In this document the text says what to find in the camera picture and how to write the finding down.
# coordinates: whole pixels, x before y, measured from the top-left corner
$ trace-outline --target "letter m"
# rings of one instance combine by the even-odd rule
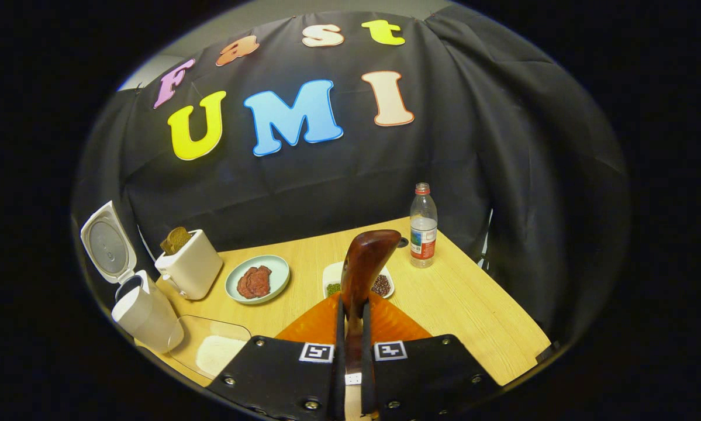
[[[254,130],[257,132],[257,146],[254,155],[262,157],[280,151],[282,142],[272,135],[276,128],[291,146],[299,142],[304,120],[308,130],[304,140],[309,143],[325,142],[343,135],[343,129],[337,126],[329,102],[331,80],[311,80],[299,89],[293,107],[287,106],[280,96],[272,91],[254,94],[244,101],[254,113]]]

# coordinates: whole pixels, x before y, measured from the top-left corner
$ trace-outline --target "white dish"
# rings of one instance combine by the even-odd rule
[[[267,266],[272,270],[270,274],[270,293],[262,296],[261,298],[243,298],[241,294],[236,290],[236,286],[239,284],[239,279],[243,277],[249,267],[259,267]],[[225,280],[225,293],[231,298],[235,299],[242,304],[259,304],[269,301],[280,294],[288,285],[288,278],[291,277],[291,269],[288,267],[288,263],[285,259],[280,256],[256,256],[244,261],[240,265],[236,266],[235,269],[231,270],[230,274]]]
[[[324,294],[324,298],[327,298],[327,285],[340,283],[343,276],[343,263],[345,262],[339,261],[324,268],[324,272],[322,273],[322,293]],[[379,275],[384,275],[389,279],[389,292],[384,298],[390,298],[390,296],[395,293],[395,282],[392,280],[392,275],[389,274],[389,270],[387,270],[386,266],[382,268]]]

